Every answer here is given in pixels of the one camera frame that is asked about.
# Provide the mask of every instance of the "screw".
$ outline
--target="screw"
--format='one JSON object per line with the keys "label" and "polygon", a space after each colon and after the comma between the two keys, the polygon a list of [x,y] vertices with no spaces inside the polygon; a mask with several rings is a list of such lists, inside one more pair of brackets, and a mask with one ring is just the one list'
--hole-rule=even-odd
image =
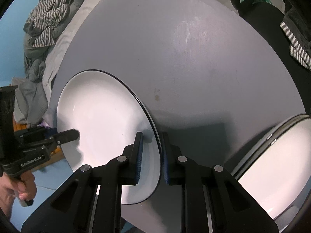
{"label": "screw", "polygon": [[126,157],[125,156],[123,156],[123,155],[121,155],[121,156],[119,156],[118,158],[117,158],[117,160],[119,161],[119,162],[124,162],[124,161],[126,161]]}
{"label": "screw", "polygon": [[80,170],[81,170],[82,172],[89,171],[89,169],[90,169],[90,166],[89,166],[89,165],[83,165],[83,166],[80,167]]}
{"label": "screw", "polygon": [[214,170],[215,170],[216,172],[222,172],[222,171],[223,171],[223,168],[222,168],[222,166],[217,165],[217,166],[214,166]]}
{"label": "screw", "polygon": [[179,162],[186,162],[187,161],[187,158],[185,156],[179,156],[177,159]]}

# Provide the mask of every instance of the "hand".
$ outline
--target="hand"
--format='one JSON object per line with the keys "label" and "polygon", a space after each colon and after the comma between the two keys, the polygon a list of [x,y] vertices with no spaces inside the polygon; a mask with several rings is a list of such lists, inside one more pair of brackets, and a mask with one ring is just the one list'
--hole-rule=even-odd
{"label": "hand", "polygon": [[0,187],[9,196],[15,197],[14,191],[16,191],[21,200],[32,200],[37,194],[35,176],[31,171],[27,171],[21,174],[21,180],[10,178],[6,173],[3,173],[0,178]]}

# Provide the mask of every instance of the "chair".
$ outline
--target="chair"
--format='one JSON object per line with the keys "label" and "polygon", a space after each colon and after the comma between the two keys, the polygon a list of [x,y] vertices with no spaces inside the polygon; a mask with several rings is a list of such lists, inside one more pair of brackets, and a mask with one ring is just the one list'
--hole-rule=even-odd
{"label": "chair", "polygon": [[[280,28],[284,14],[275,6],[265,2],[253,4],[254,0],[230,0],[239,15],[247,21],[274,49],[290,73],[307,114],[311,111],[311,72],[302,67],[289,54],[289,40]],[[288,0],[311,24],[310,0]]]}

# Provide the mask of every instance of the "black and white striped fabric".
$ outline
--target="black and white striped fabric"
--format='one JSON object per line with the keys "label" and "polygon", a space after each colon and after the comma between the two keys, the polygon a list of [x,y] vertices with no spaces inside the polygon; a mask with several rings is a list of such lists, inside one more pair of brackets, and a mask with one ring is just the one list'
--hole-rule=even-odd
{"label": "black and white striped fabric", "polygon": [[32,23],[34,28],[42,30],[42,33],[35,39],[33,47],[55,44],[51,31],[67,15],[67,10],[66,0],[39,0],[26,20],[26,23]]}
{"label": "black and white striped fabric", "polygon": [[282,22],[280,24],[280,27],[288,37],[288,39],[291,42],[290,45],[290,55],[294,57],[302,66],[305,68],[311,70],[311,58],[307,54],[307,52],[303,49],[301,44],[298,42],[294,34],[291,32],[291,30],[288,28],[288,26]]}

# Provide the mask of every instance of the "gray round table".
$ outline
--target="gray round table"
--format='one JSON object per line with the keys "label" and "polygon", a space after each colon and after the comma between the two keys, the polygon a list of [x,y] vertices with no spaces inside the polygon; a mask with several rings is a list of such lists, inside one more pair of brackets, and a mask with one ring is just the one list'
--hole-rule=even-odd
{"label": "gray round table", "polygon": [[[185,156],[205,166],[227,162],[229,171],[265,130],[304,112],[273,49],[215,0],[101,0],[62,61],[54,125],[64,86],[88,69],[127,84]],[[175,233],[180,209],[181,187],[162,179],[149,199],[122,206],[122,216],[146,233]]]}

